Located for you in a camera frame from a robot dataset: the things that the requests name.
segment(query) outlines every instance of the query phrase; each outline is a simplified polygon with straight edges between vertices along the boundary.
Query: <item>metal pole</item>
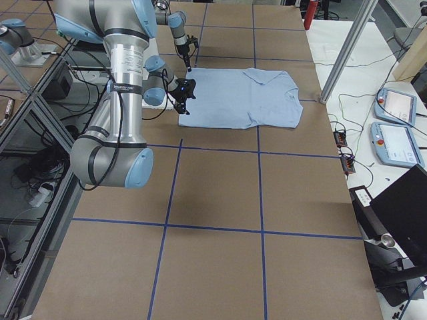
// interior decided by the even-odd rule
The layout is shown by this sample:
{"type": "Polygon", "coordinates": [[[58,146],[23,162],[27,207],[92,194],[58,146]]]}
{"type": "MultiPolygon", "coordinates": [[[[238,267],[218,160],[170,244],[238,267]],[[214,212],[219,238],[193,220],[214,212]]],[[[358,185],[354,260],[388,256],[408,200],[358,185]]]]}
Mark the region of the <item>metal pole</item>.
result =
{"type": "Polygon", "coordinates": [[[12,62],[9,56],[0,49],[0,67],[3,67],[5,71],[9,74],[9,76],[16,82],[18,86],[20,86],[21,90],[30,94],[31,86],[24,78],[22,73],[18,70],[16,65],[12,62]]]}
{"type": "Polygon", "coordinates": [[[336,83],[338,82],[338,79],[340,78],[342,71],[344,70],[344,67],[346,66],[347,60],[350,58],[354,46],[357,44],[359,37],[362,34],[363,29],[365,28],[365,25],[368,22],[377,3],[378,0],[364,0],[360,6],[359,12],[352,24],[352,28],[348,32],[347,38],[342,45],[340,54],[336,58],[328,80],[326,80],[322,94],[319,98],[320,103],[326,103],[328,101],[336,83]]]}

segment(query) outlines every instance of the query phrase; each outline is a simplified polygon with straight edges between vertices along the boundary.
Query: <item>cable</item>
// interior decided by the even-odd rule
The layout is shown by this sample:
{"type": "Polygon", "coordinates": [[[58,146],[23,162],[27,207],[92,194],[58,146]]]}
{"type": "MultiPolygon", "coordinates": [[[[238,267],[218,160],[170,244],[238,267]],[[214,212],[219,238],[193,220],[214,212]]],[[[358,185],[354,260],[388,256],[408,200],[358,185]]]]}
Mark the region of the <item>cable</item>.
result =
{"type": "Polygon", "coordinates": [[[352,120],[349,120],[349,119],[347,119],[345,116],[344,116],[344,108],[343,108],[343,105],[342,105],[342,100],[341,100],[341,96],[342,95],[344,95],[344,96],[346,96],[346,97],[351,97],[351,98],[362,98],[362,97],[367,97],[367,96],[375,96],[375,94],[373,94],[373,95],[371,95],[371,94],[365,94],[365,95],[349,95],[349,94],[346,94],[346,93],[341,93],[341,94],[339,94],[338,95],[338,105],[340,106],[340,110],[341,110],[341,115],[342,115],[342,118],[344,119],[344,120],[346,120],[347,122],[350,122],[350,123],[353,123],[353,124],[355,124],[355,125],[358,125],[360,128],[361,128],[361,131],[359,131],[360,133],[362,133],[363,132],[363,129],[364,129],[364,124],[365,124],[365,122],[366,122],[366,119],[365,119],[365,121],[364,121],[364,124],[363,125],[361,125],[361,124],[359,124],[359,123],[357,123],[357,122],[355,122],[355,121],[352,121],[352,120]]]}
{"type": "Polygon", "coordinates": [[[105,170],[105,173],[103,174],[103,176],[101,177],[101,179],[99,181],[95,181],[95,185],[93,187],[85,188],[81,184],[81,181],[79,181],[79,185],[84,191],[92,191],[92,190],[95,190],[96,188],[98,188],[101,185],[102,181],[104,181],[104,179],[107,177],[108,173],[111,171],[111,168],[115,165],[115,162],[117,160],[117,156],[119,154],[119,149],[120,149],[119,147],[120,147],[121,130],[123,129],[123,106],[124,106],[124,102],[123,102],[123,98],[121,96],[121,93],[117,92],[117,94],[119,95],[119,101],[120,101],[120,122],[119,122],[119,133],[117,134],[117,144],[116,144],[115,149],[114,149],[113,157],[111,158],[111,161],[108,165],[107,170],[105,170]]]}
{"type": "MultiPolygon", "coordinates": [[[[382,59],[380,59],[380,60],[376,60],[376,61],[373,61],[373,62],[371,62],[371,63],[367,63],[367,64],[365,64],[365,65],[346,65],[345,67],[346,68],[357,68],[357,67],[368,67],[368,66],[370,66],[370,65],[373,65],[373,64],[375,64],[375,63],[378,63],[378,62],[381,62],[381,61],[384,61],[384,60],[386,60],[387,58],[390,58],[391,56],[393,56],[395,53],[399,53],[399,52],[401,52],[401,50],[402,49],[400,49],[400,50],[396,50],[395,52],[393,52],[391,55],[388,55],[387,57],[385,57],[385,58],[382,58],[382,59]]],[[[335,63],[314,63],[315,65],[327,65],[327,66],[329,66],[329,65],[335,65],[335,63]]]]}
{"type": "Polygon", "coordinates": [[[374,183],[374,174],[372,173],[371,169],[369,169],[369,167],[365,166],[363,163],[354,160],[354,162],[360,164],[361,166],[363,166],[366,170],[369,171],[369,173],[371,174],[371,182],[369,183],[369,185],[366,188],[369,188],[373,183],[374,183]]]}
{"type": "Polygon", "coordinates": [[[405,311],[407,310],[407,308],[408,308],[408,306],[409,306],[409,303],[411,302],[412,298],[415,296],[415,294],[417,293],[417,291],[418,291],[418,290],[420,290],[420,288],[421,288],[425,283],[427,283],[427,280],[422,281],[422,282],[417,286],[417,288],[415,288],[415,289],[413,290],[413,292],[412,292],[412,293],[411,293],[411,295],[409,296],[408,302],[405,304],[405,307],[403,308],[402,313],[400,314],[399,320],[402,320],[402,319],[403,319],[403,315],[405,314],[405,311]]]}
{"type": "Polygon", "coordinates": [[[61,108],[64,108],[65,110],[67,110],[67,111],[69,111],[69,112],[71,112],[71,113],[73,113],[73,112],[77,112],[77,113],[79,113],[79,112],[83,112],[83,110],[84,109],[86,109],[86,107],[87,107],[87,105],[85,105],[82,109],[80,109],[80,110],[72,110],[72,109],[70,109],[70,108],[68,108],[68,107],[66,107],[66,106],[64,106],[64,104],[62,104],[62,103],[60,103],[60,102],[57,102],[57,101],[46,101],[47,103],[49,103],[49,104],[53,104],[53,105],[58,105],[58,106],[60,106],[61,108]]]}

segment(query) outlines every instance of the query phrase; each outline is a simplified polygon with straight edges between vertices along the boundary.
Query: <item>blue tape line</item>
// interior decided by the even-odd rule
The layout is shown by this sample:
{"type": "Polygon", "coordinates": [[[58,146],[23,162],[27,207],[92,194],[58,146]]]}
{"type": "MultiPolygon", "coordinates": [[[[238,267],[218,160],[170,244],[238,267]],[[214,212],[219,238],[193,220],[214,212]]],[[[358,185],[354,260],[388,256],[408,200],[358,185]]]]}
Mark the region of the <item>blue tape line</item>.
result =
{"type": "Polygon", "coordinates": [[[211,148],[202,148],[202,147],[182,147],[182,149],[187,150],[200,150],[200,151],[222,151],[222,152],[237,152],[237,153],[258,153],[257,151],[250,150],[233,150],[233,149],[211,149],[211,148]]]}
{"type": "Polygon", "coordinates": [[[354,237],[351,235],[322,235],[317,233],[298,233],[298,232],[285,232],[285,231],[268,231],[268,230],[253,230],[253,229],[236,229],[226,227],[205,227],[202,225],[180,225],[180,224],[165,224],[145,221],[130,221],[130,220],[111,220],[111,219],[98,219],[98,218],[73,218],[73,221],[87,221],[96,223],[117,223],[124,225],[146,225],[149,227],[170,227],[180,229],[195,229],[195,230],[212,230],[212,231],[228,231],[239,233],[264,233],[268,235],[289,235],[294,237],[314,237],[314,238],[327,238],[327,239],[349,239],[349,240],[363,240],[361,237],[354,237]]]}
{"type": "MultiPolygon", "coordinates": [[[[188,27],[201,27],[201,25],[185,25],[188,27]]],[[[257,27],[233,27],[224,25],[204,25],[209,28],[223,28],[223,29],[246,29],[246,30],[278,30],[278,31],[305,31],[304,29],[287,29],[287,28],[257,28],[257,27]]]]}
{"type": "Polygon", "coordinates": [[[206,13],[207,13],[207,3],[205,4],[205,13],[203,14],[203,21],[201,22],[200,37],[199,37],[199,49],[197,49],[197,53],[195,55],[195,60],[194,60],[194,66],[195,67],[197,67],[197,61],[199,60],[199,52],[200,52],[201,41],[202,41],[201,37],[203,36],[203,28],[205,26],[206,13]]]}
{"type": "Polygon", "coordinates": [[[149,225],[152,227],[164,227],[165,226],[163,223],[155,223],[155,222],[111,220],[111,219],[97,219],[97,218],[73,218],[73,221],[117,223],[117,224],[124,224],[124,225],[149,225]]]}
{"type": "Polygon", "coordinates": [[[264,320],[268,320],[267,304],[267,275],[266,275],[266,244],[264,239],[264,206],[262,203],[262,171],[261,171],[261,149],[260,149],[260,127],[256,127],[256,139],[258,145],[258,186],[260,190],[260,223],[261,223],[261,253],[262,253],[262,287],[264,293],[264,320]]]}
{"type": "Polygon", "coordinates": [[[267,235],[291,235],[294,237],[311,237],[311,238],[327,238],[341,240],[363,240],[362,237],[354,237],[351,235],[321,235],[317,233],[298,233],[298,232],[281,232],[281,231],[264,231],[267,235]]]}
{"type": "Polygon", "coordinates": [[[179,228],[179,229],[194,229],[194,230],[212,230],[212,231],[229,231],[229,232],[242,232],[242,233],[261,233],[259,230],[251,229],[234,229],[225,227],[205,227],[203,225],[179,225],[179,224],[168,224],[168,227],[179,228]]]}
{"type": "Polygon", "coordinates": [[[159,258],[157,260],[157,267],[155,268],[153,290],[151,292],[151,300],[149,302],[149,309],[148,309],[147,320],[151,320],[151,314],[153,313],[153,306],[154,306],[154,299],[155,299],[155,290],[157,289],[157,281],[159,279],[161,258],[163,256],[163,248],[165,246],[166,231],[167,231],[167,222],[169,221],[169,214],[170,214],[171,206],[172,206],[173,192],[175,190],[175,182],[176,182],[176,177],[177,177],[177,173],[178,173],[179,158],[181,157],[182,141],[183,141],[183,139],[181,139],[181,141],[179,142],[178,156],[177,156],[176,164],[175,164],[175,172],[173,173],[173,180],[172,180],[171,193],[170,193],[170,196],[169,196],[169,203],[167,204],[167,213],[166,213],[166,218],[165,218],[165,227],[163,228],[163,235],[161,237],[161,245],[160,245],[159,258]]]}
{"type": "Polygon", "coordinates": [[[305,153],[289,153],[289,152],[273,152],[273,151],[251,151],[251,150],[238,150],[238,149],[214,149],[214,148],[203,148],[203,147],[178,147],[174,145],[149,145],[150,147],[163,147],[163,148],[171,148],[171,149],[184,149],[184,150],[200,150],[200,151],[221,151],[221,152],[236,152],[236,153],[260,153],[262,155],[290,155],[295,157],[310,157],[310,158],[327,158],[327,159],[339,159],[340,157],[337,155],[308,155],[305,153]]]}
{"type": "Polygon", "coordinates": [[[262,155],[291,155],[294,157],[309,157],[309,158],[327,158],[327,159],[339,159],[338,155],[306,155],[303,153],[282,153],[282,152],[269,152],[269,151],[260,151],[262,155]]]}

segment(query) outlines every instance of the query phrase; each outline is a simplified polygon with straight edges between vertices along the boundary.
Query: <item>black cable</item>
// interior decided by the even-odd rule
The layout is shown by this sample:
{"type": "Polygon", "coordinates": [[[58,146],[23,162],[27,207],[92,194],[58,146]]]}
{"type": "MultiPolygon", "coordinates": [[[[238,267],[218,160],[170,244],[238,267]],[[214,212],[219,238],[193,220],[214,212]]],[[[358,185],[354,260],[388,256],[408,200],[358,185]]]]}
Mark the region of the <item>black cable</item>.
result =
{"type": "Polygon", "coordinates": [[[24,119],[24,122],[32,130],[32,132],[34,132],[36,135],[38,135],[39,137],[41,137],[41,133],[38,132],[36,129],[34,129],[34,127],[32,125],[30,125],[30,123],[28,122],[28,120],[24,119]]]}
{"type": "MultiPolygon", "coordinates": [[[[64,37],[64,39],[66,40],[66,42],[68,42],[68,44],[70,44],[71,46],[75,47],[77,50],[87,54],[88,56],[92,57],[96,62],[99,63],[100,66],[103,67],[104,71],[109,75],[110,79],[113,81],[113,83],[115,82],[115,79],[113,77],[113,75],[111,74],[110,70],[108,70],[108,68],[94,55],[92,55],[90,52],[86,51],[86,50],[82,50],[80,48],[77,48],[74,44],[72,44],[67,38],[64,37]]],[[[117,161],[117,156],[119,154],[119,147],[120,147],[120,137],[121,137],[121,132],[123,129],[123,108],[124,108],[124,102],[123,102],[123,97],[121,96],[120,92],[117,92],[118,96],[119,96],[119,104],[120,104],[120,121],[119,121],[119,133],[117,135],[117,143],[114,149],[114,153],[113,153],[113,157],[111,158],[111,161],[108,165],[107,170],[105,170],[105,173],[103,174],[103,176],[101,177],[101,179],[99,181],[95,181],[95,184],[93,185],[93,187],[91,188],[85,188],[82,184],[81,181],[79,181],[79,185],[80,187],[84,190],[84,191],[92,191],[95,190],[96,188],[98,188],[101,183],[104,181],[104,179],[107,177],[107,175],[109,174],[109,172],[111,171],[111,168],[115,165],[115,162],[117,161]]]]}
{"type": "Polygon", "coordinates": [[[341,101],[341,96],[346,96],[346,97],[351,97],[351,98],[362,98],[362,97],[367,97],[367,96],[375,96],[375,95],[371,95],[371,94],[365,94],[365,95],[349,95],[349,94],[347,94],[347,93],[341,93],[341,94],[339,94],[338,95],[338,105],[340,106],[340,109],[341,109],[341,115],[342,115],[342,118],[344,119],[344,120],[346,120],[347,122],[350,122],[350,123],[353,123],[353,124],[355,124],[355,125],[358,125],[360,128],[361,128],[361,130],[359,131],[360,133],[362,133],[363,132],[363,130],[364,130],[364,124],[365,124],[365,122],[366,122],[366,120],[365,120],[365,122],[361,125],[360,123],[357,123],[357,122],[355,122],[355,121],[352,121],[352,120],[349,120],[349,119],[347,119],[345,116],[344,116],[344,107],[343,107],[343,105],[342,105],[342,101],[341,101]]]}
{"type": "Polygon", "coordinates": [[[93,185],[93,187],[85,188],[81,184],[81,181],[79,180],[79,185],[84,191],[92,191],[92,190],[95,190],[96,188],[98,188],[101,185],[102,181],[104,181],[104,179],[107,177],[107,175],[111,171],[111,168],[115,165],[115,162],[117,161],[117,156],[119,155],[119,150],[120,150],[121,130],[123,129],[123,106],[124,106],[124,102],[123,102],[123,98],[121,96],[121,93],[117,92],[117,94],[119,95],[119,101],[120,101],[120,122],[119,122],[119,133],[117,134],[117,143],[116,143],[116,146],[114,149],[113,157],[111,158],[111,161],[108,165],[107,170],[105,170],[105,173],[103,174],[103,176],[101,177],[101,179],[99,181],[95,181],[95,184],[93,185]]]}
{"type": "Polygon", "coordinates": [[[369,173],[371,174],[371,182],[369,183],[369,185],[366,188],[369,188],[373,183],[374,183],[374,174],[372,173],[371,169],[369,169],[369,167],[365,166],[363,163],[354,160],[354,162],[360,164],[361,166],[363,166],[366,170],[369,171],[369,173]]]}
{"type": "Polygon", "coordinates": [[[66,106],[64,106],[64,104],[62,104],[62,103],[60,103],[60,102],[57,102],[57,101],[46,101],[48,104],[52,104],[52,105],[58,105],[58,106],[60,106],[61,108],[63,108],[63,109],[65,109],[65,110],[67,110],[67,111],[69,111],[69,112],[82,112],[84,109],[86,109],[86,107],[87,107],[87,105],[85,105],[82,109],[80,109],[80,110],[72,110],[72,109],[70,109],[70,108],[68,108],[68,107],[66,107],[66,106]]]}
{"type": "Polygon", "coordinates": [[[42,134],[41,134],[41,143],[45,146],[45,147],[50,147],[54,144],[54,140],[55,138],[52,136],[52,134],[50,134],[47,129],[46,126],[43,124],[43,122],[41,122],[41,120],[39,118],[37,118],[36,116],[34,116],[33,113],[30,113],[30,116],[33,118],[33,120],[36,122],[36,124],[39,126],[39,128],[41,130],[43,130],[42,134]],[[48,133],[50,134],[49,140],[45,137],[45,134],[48,133]]]}
{"type": "Polygon", "coordinates": [[[107,91],[107,85],[105,85],[104,89],[102,90],[102,92],[99,95],[99,99],[96,101],[95,105],[93,106],[93,112],[91,113],[89,119],[87,120],[87,123],[85,124],[85,127],[83,128],[83,130],[81,131],[82,133],[86,132],[86,129],[89,127],[89,124],[91,123],[93,116],[95,115],[95,112],[97,111],[99,104],[101,103],[101,99],[104,96],[104,93],[107,91]]]}
{"type": "Polygon", "coordinates": [[[346,126],[345,125],[343,125],[341,122],[339,122],[339,121],[329,121],[330,123],[335,123],[335,128],[334,128],[334,131],[338,131],[338,132],[346,132],[347,130],[346,130],[346,126]],[[342,127],[343,127],[343,130],[341,131],[341,130],[337,130],[336,129],[336,125],[341,125],[342,127]]]}
{"type": "Polygon", "coordinates": [[[69,115],[68,117],[60,118],[60,120],[61,120],[61,121],[64,121],[64,120],[67,120],[67,119],[70,119],[70,118],[79,117],[79,116],[81,116],[81,115],[85,115],[86,113],[91,112],[91,111],[92,111],[92,110],[94,110],[94,109],[95,109],[95,107],[92,107],[92,108],[90,108],[90,109],[88,109],[88,110],[86,110],[86,111],[84,111],[84,112],[82,112],[82,113],[78,113],[78,114],[76,114],[76,115],[69,115]]]}
{"type": "MultiPolygon", "coordinates": [[[[384,57],[384,58],[382,58],[382,59],[380,59],[380,60],[373,61],[373,62],[371,62],[371,63],[367,63],[367,64],[365,64],[365,65],[346,65],[345,67],[346,67],[346,68],[368,67],[368,66],[370,66],[370,65],[373,65],[373,64],[375,64],[375,63],[378,63],[378,62],[384,61],[384,60],[386,60],[387,58],[392,57],[395,53],[399,53],[399,52],[401,52],[401,50],[402,50],[402,49],[400,49],[400,50],[396,50],[395,52],[393,52],[391,55],[388,55],[387,57],[384,57]]],[[[326,65],[326,66],[329,66],[329,65],[335,65],[335,63],[314,63],[314,64],[315,64],[315,65],[326,65]]]]}

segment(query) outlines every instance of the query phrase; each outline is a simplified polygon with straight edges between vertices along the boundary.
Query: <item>brown paper table surface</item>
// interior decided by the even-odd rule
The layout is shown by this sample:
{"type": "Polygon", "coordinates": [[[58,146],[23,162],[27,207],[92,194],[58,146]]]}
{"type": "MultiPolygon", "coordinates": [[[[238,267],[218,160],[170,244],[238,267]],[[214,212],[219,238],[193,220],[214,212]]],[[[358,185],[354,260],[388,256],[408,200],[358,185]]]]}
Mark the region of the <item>brown paper table surface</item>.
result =
{"type": "MultiPolygon", "coordinates": [[[[301,122],[183,128],[174,111],[144,122],[149,183],[83,194],[33,319],[381,320],[298,9],[171,8],[199,38],[196,67],[287,71],[301,122]]],[[[157,42],[185,76],[167,27],[157,42]]]]}

